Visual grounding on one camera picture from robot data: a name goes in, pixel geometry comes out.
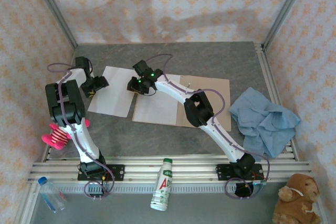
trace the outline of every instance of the wall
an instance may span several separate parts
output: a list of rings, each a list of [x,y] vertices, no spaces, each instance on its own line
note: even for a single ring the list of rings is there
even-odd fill
[[[335,3],[297,0],[267,53],[283,105],[302,118],[300,156],[313,163],[330,223],[336,220]]]
[[[264,42],[285,0],[56,0],[79,44]]]
[[[46,65],[73,50],[44,0],[0,0],[0,223],[12,223],[32,163],[42,154],[50,117]]]

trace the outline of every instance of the pink toy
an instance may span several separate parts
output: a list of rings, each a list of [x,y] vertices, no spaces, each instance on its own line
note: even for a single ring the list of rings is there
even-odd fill
[[[85,119],[85,125],[86,127],[89,127],[90,121]],[[71,139],[70,134],[65,132],[55,123],[50,123],[49,126],[53,130],[53,132],[51,134],[44,134],[42,136],[43,142],[58,150],[63,149],[64,146],[66,146],[66,144],[68,143],[69,139]]]

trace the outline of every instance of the white bottle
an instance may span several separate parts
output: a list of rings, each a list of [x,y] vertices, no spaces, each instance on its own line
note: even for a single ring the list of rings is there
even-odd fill
[[[168,197],[172,189],[172,163],[170,158],[165,158],[163,160],[163,165],[161,166],[158,179],[156,180],[153,198],[151,201],[151,208],[166,211],[168,207]]]
[[[41,185],[40,194],[49,209],[55,213],[59,210],[64,210],[66,199],[60,190],[58,190],[52,182],[47,180],[46,177],[40,178],[38,183]]]

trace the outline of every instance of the blue cloth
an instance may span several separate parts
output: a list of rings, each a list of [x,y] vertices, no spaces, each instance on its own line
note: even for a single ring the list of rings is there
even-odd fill
[[[270,157],[277,157],[284,150],[301,121],[292,111],[271,103],[253,88],[248,88],[229,112],[245,135],[244,149]]]

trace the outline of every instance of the bottle cap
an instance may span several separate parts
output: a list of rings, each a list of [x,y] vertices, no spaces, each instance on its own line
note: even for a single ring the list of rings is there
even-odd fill
[[[46,177],[41,177],[41,178],[38,180],[38,183],[41,185],[41,184],[43,184],[45,181],[47,181],[47,178],[46,178]]]
[[[163,160],[163,162],[169,162],[169,163],[173,163],[173,160],[172,159],[170,159],[170,158],[165,158],[164,160]]]

